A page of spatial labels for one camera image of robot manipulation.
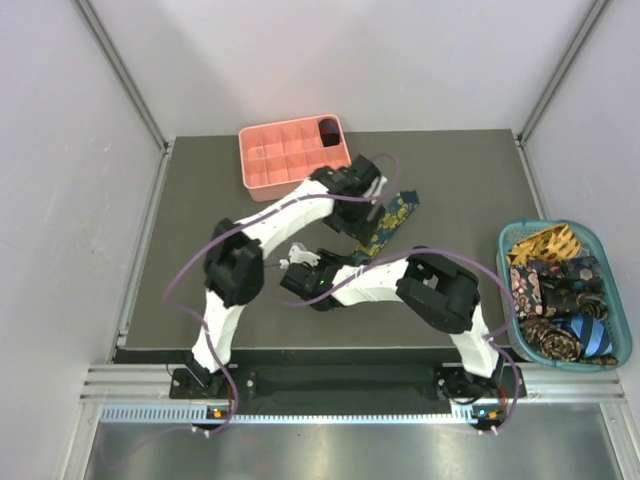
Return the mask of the blue yellow floral tie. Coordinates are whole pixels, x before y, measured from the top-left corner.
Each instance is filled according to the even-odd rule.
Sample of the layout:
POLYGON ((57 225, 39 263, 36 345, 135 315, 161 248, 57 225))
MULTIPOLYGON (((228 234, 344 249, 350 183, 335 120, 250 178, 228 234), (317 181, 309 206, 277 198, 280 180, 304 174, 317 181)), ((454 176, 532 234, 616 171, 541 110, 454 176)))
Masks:
POLYGON ((420 199, 416 190, 403 190, 391 198, 385 206, 385 213, 376 226, 370 241, 358 246, 351 255, 356 266, 371 263, 397 233, 403 223, 419 207, 420 199))

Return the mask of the pink compartment organizer box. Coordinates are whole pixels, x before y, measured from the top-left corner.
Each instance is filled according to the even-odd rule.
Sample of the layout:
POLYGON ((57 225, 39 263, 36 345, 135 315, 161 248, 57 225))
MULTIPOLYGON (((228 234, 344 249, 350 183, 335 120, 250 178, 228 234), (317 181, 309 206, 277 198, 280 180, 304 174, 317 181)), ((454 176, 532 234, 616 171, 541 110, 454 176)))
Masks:
POLYGON ((341 122, 332 114, 246 127, 238 141, 243 184, 256 202, 286 196, 320 167, 351 164, 341 122), (318 122, 327 117, 338 121, 342 142, 324 148, 318 122))

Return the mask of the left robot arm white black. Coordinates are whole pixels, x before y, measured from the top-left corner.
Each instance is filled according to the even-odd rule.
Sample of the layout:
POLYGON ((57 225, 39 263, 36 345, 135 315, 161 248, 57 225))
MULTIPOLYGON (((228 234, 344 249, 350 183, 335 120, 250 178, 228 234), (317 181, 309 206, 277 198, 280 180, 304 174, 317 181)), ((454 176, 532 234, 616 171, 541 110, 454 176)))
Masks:
POLYGON ((214 228, 203 259, 205 310, 201 331, 185 362, 192 384, 205 396, 226 387, 225 367, 242 311, 264 286, 264 263, 300 230, 323 221, 361 243, 374 229, 382 210, 376 206, 387 178, 374 162, 360 155, 347 167, 322 166, 291 193, 261 212, 214 228))

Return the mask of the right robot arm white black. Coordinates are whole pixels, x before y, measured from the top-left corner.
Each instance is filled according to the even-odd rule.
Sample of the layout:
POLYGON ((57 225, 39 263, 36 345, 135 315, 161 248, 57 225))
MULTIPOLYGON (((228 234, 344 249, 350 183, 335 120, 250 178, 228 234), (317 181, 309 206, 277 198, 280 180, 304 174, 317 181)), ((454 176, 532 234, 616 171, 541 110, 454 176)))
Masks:
POLYGON ((427 248, 391 261, 356 265, 321 250, 306 259, 290 255, 280 286, 317 311, 363 303, 399 302, 435 330, 451 337, 464 373, 440 385, 451 398, 492 394, 504 380, 500 354, 490 344, 477 276, 427 248))

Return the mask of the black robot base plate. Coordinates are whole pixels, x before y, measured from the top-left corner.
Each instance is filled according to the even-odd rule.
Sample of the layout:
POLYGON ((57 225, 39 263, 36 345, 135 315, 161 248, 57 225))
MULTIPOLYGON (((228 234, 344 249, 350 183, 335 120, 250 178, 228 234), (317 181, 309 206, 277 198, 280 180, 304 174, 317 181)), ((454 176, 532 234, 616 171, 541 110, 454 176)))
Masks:
POLYGON ((447 408, 468 393, 487 400, 524 395, 520 371, 498 364, 475 380, 451 348, 235 349, 226 373, 178 361, 173 400, 240 397, 243 413, 419 413, 447 408))

